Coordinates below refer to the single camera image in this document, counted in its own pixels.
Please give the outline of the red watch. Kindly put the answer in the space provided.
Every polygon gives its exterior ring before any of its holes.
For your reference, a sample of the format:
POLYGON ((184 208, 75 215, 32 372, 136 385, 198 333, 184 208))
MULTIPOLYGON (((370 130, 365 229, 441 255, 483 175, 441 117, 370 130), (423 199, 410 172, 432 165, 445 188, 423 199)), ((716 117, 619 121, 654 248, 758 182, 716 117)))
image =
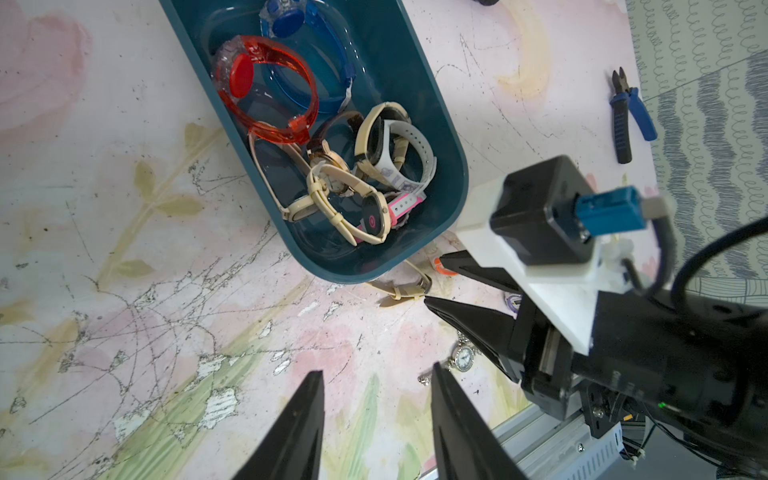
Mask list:
POLYGON ((265 37, 238 35, 218 49, 211 76, 222 102, 248 133, 273 144, 305 145, 310 141, 310 128, 319 115, 317 85, 308 64, 290 48, 265 37), (238 106, 252 89, 257 65, 287 68, 310 88, 306 111, 289 119, 283 129, 251 118, 238 106))

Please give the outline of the blue watch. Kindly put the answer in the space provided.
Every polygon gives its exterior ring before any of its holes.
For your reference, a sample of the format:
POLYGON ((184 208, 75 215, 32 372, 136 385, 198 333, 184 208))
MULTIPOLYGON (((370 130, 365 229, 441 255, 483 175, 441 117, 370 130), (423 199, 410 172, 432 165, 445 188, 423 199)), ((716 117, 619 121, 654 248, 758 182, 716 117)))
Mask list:
POLYGON ((355 65, 347 53, 341 36, 328 17, 320 10, 317 1, 266 1, 260 11, 260 27, 264 37, 287 39, 308 25, 321 37, 330 42, 336 59, 340 62, 340 82, 344 88, 342 96, 319 100, 318 111, 324 115, 335 115, 344 110, 352 99, 356 79, 355 65))

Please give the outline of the beige triangular watch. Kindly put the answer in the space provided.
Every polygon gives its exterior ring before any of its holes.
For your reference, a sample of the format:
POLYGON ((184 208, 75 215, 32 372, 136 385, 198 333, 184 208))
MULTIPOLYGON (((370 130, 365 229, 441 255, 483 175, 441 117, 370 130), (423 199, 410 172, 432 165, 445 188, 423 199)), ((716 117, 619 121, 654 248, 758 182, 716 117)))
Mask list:
POLYGON ((357 132, 353 174, 361 180, 375 181, 386 188, 393 189, 391 183, 375 168, 384 147, 388 146, 388 142, 383 141, 384 120, 411 122, 407 111, 397 102, 383 102, 375 105, 364 118, 357 132))

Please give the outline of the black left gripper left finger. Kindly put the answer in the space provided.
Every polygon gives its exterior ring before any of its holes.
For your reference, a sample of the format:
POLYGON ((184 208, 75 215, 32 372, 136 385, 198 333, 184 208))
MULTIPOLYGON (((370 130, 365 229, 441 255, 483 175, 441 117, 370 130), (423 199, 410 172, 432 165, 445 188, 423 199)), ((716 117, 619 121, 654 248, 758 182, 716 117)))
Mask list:
POLYGON ((233 479, 318 479, 324 421, 323 372, 314 370, 233 479))

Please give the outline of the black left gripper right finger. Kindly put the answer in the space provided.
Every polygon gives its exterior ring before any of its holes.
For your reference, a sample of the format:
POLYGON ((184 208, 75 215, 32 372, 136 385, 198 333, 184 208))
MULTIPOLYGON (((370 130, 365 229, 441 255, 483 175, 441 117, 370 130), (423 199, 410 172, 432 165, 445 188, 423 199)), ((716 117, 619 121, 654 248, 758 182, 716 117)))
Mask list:
POLYGON ((430 386, 433 443, 440 479, 526 479, 458 381, 438 363, 432 367, 430 386))

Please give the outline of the pink white watch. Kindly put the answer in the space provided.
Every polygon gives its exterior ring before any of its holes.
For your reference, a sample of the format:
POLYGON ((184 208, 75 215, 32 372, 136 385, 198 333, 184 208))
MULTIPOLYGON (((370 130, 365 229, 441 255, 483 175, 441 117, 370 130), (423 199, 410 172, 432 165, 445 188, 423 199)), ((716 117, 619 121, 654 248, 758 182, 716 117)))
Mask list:
POLYGON ((385 240, 392 229, 402 227, 410 212, 426 199, 424 193, 389 192, 368 195, 362 199, 359 230, 364 234, 385 240))

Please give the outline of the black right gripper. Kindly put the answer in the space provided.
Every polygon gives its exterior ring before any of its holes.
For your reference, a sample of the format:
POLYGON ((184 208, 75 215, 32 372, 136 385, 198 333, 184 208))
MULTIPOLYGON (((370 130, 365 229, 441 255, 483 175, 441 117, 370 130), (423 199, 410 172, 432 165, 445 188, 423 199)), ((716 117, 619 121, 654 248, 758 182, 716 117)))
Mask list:
MULTIPOLYGON (((482 267, 467 250, 443 265, 498 290, 523 294, 501 267, 482 267)), ((578 354, 529 299, 518 317, 427 296, 425 306, 466 337, 527 397, 557 419, 573 376, 649 405, 683 428, 735 438, 767 435, 767 312, 696 297, 677 315, 633 294, 601 293, 592 344, 578 354)))

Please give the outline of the silver white watch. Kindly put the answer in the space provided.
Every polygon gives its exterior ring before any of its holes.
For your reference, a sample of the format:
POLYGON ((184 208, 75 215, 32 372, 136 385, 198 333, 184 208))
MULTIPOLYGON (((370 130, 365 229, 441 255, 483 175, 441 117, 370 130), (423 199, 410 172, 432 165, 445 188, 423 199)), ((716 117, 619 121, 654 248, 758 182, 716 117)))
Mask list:
POLYGON ((426 137, 412 124, 399 120, 384 120, 382 133, 382 152, 374 168, 396 190, 410 194, 420 194, 434 178, 437 159, 426 137), (390 156, 389 140, 394 134, 412 146, 422 163, 420 180, 411 180, 394 166, 390 156))

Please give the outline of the silver rhinestone watch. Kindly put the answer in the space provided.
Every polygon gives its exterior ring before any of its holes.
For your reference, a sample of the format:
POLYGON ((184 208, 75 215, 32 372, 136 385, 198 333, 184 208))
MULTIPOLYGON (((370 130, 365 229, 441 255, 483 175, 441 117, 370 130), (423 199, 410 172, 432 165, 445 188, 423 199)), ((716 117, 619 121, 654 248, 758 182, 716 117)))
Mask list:
POLYGON ((466 373, 473 368, 478 355, 478 348, 464 334, 458 333, 450 355, 440 361, 439 365, 448 370, 466 373))

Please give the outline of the black watch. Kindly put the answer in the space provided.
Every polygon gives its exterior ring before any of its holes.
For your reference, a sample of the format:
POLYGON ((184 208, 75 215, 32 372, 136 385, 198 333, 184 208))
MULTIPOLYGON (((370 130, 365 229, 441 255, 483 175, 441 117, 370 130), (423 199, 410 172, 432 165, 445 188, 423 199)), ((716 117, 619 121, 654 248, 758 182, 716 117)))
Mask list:
POLYGON ((353 138, 356 138, 363 121, 363 115, 355 110, 343 111, 329 118, 319 127, 307 143, 306 148, 308 156, 312 158, 314 155, 320 154, 322 142, 326 139, 333 127, 345 125, 352 132, 353 138))

